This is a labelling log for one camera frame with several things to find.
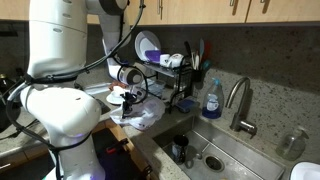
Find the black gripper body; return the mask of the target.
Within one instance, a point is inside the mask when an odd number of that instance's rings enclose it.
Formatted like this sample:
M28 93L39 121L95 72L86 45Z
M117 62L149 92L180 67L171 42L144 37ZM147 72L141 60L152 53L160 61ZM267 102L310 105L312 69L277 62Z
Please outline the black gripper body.
M140 86L132 86L121 94L126 105L138 104L144 98L144 90Z

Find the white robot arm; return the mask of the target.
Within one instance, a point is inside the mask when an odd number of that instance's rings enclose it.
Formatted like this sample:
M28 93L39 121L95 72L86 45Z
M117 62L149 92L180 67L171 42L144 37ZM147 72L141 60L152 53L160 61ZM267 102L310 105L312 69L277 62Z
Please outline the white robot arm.
M30 0L30 60L21 100L49 134L58 180L105 179L91 136L101 107L73 83L87 68L89 14L99 17L110 75L127 85L141 82L139 70L112 59L130 36L127 5L128 0Z

